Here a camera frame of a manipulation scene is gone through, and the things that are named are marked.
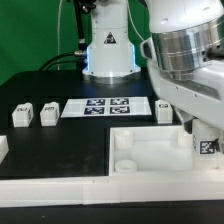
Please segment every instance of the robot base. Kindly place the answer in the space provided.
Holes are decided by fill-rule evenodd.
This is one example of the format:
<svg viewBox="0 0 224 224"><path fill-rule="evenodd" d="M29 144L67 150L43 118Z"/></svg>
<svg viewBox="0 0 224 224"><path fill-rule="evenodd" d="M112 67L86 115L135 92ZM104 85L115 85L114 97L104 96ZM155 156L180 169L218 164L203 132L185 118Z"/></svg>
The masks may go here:
<svg viewBox="0 0 224 224"><path fill-rule="evenodd" d="M136 69L136 72L130 73L125 76L96 76L92 74L88 74L83 72L83 78L86 81L91 81L95 83L101 83L101 84L119 84L124 83L130 80L136 80L141 77L141 70Z"/></svg>

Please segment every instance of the white plastic fixture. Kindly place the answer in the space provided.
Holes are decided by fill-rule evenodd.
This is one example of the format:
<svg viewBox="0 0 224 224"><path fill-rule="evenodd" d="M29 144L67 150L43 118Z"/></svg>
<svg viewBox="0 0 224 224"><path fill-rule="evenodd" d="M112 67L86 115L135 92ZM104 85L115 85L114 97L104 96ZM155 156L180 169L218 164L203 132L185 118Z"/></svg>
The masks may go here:
<svg viewBox="0 0 224 224"><path fill-rule="evenodd" d="M146 3L152 33L185 30L224 14L220 0L146 0Z"/></svg>
<svg viewBox="0 0 224 224"><path fill-rule="evenodd" d="M92 10L92 42L84 77L124 78L140 71L128 39L127 0L97 1Z"/></svg>
<svg viewBox="0 0 224 224"><path fill-rule="evenodd" d="M6 136L0 136L0 166L8 151L9 147Z"/></svg>
<svg viewBox="0 0 224 224"><path fill-rule="evenodd" d="M59 104L56 102L47 103L40 112L41 125L56 126L59 116Z"/></svg>
<svg viewBox="0 0 224 224"><path fill-rule="evenodd" d="M14 127L28 127L33 119L33 105L19 104L12 113Z"/></svg>
<svg viewBox="0 0 224 224"><path fill-rule="evenodd" d="M119 130L133 133L132 148L116 148ZM182 126L112 128L109 176L0 181L0 207L224 199L224 155L203 169L193 153Z"/></svg>

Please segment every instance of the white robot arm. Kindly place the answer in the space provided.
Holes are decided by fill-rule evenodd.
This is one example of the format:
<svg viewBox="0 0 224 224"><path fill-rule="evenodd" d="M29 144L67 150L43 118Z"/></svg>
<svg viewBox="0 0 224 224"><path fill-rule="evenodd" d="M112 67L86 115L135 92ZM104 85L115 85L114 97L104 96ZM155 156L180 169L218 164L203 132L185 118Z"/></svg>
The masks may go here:
<svg viewBox="0 0 224 224"><path fill-rule="evenodd" d="M224 130L224 63L220 0L146 0L151 38L142 43L153 88L178 111Z"/></svg>

